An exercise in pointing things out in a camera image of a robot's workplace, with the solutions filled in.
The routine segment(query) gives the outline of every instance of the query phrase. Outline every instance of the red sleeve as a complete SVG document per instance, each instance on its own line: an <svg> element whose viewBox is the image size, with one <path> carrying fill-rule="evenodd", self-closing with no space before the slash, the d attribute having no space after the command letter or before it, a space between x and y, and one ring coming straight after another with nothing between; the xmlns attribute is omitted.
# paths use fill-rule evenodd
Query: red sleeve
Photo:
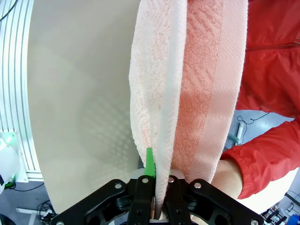
<svg viewBox="0 0 300 225"><path fill-rule="evenodd" d="M239 199L263 190L270 181L284 177L300 166L300 116L284 122L265 134L223 153L221 159L234 159L243 177Z"/></svg>

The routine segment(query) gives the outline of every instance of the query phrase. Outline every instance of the red jacket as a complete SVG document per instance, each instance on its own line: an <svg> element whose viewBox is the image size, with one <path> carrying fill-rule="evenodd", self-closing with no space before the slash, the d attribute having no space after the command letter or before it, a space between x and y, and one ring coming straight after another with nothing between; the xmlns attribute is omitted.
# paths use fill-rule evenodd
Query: red jacket
<svg viewBox="0 0 300 225"><path fill-rule="evenodd" d="M237 108L294 117L221 159L240 166L239 199L300 166L300 1L249 1L247 48Z"/></svg>

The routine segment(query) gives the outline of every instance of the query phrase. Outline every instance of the floor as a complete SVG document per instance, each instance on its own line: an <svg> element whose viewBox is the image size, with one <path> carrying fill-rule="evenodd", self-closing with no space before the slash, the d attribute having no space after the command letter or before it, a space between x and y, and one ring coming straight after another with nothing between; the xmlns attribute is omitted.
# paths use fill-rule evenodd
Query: floor
<svg viewBox="0 0 300 225"><path fill-rule="evenodd" d="M261 111L236 111L234 113L232 124L230 127L230 134L236 135L239 126L239 121L237 118L241 116L244 121L250 123L250 119L257 119L263 116L265 113ZM243 143L246 143L253 138L263 134L272 127L276 127L283 123L284 121L291 121L291 118L282 117L275 113L270 113L259 120L256 120L253 124L247 126L247 132L244 135ZM225 147L231 148L233 142L230 140L226 141ZM18 183L18 189L31 189L38 186L40 182L29 182L29 183ZM6 190L0 195L0 213L11 218L17 225L27 225L30 214L17 213L15 211L16 207L26 208L35 210L37 206L48 200L48 194L45 186L41 186L35 190L29 192L16 192L13 190ZM41 224L39 221L35 221L35 225Z"/></svg>

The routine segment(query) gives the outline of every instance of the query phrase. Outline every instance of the folded towel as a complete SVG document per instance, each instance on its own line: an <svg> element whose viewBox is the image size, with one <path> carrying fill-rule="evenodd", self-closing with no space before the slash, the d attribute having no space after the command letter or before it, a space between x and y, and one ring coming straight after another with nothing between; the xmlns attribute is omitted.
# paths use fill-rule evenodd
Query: folded towel
<svg viewBox="0 0 300 225"><path fill-rule="evenodd" d="M212 180L239 93L247 8L247 0L141 0L130 119L143 162L154 151L156 216L171 165L188 181Z"/></svg>

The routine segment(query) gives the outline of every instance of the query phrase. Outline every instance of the screw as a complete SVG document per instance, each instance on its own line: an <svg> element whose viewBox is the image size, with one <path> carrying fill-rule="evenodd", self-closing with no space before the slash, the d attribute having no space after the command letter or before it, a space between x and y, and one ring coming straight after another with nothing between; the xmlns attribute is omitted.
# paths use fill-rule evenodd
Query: screw
<svg viewBox="0 0 300 225"><path fill-rule="evenodd" d="M142 182L143 182L143 183L148 183L148 181L149 181L148 178L143 178L143 179L142 179Z"/></svg>
<svg viewBox="0 0 300 225"><path fill-rule="evenodd" d="M173 183L173 182L174 182L174 178L173 178L173 177L169 177L168 182L169 182L169 183Z"/></svg>
<svg viewBox="0 0 300 225"><path fill-rule="evenodd" d="M197 188L197 189L199 189L199 188L201 188L201 184L200 183L195 183L194 187Z"/></svg>
<svg viewBox="0 0 300 225"><path fill-rule="evenodd" d="M258 222L256 220L252 220L251 225L258 225Z"/></svg>
<svg viewBox="0 0 300 225"><path fill-rule="evenodd" d="M121 185L121 184L116 184L114 187L115 187L116 189L120 189L120 188L122 187L122 185Z"/></svg>

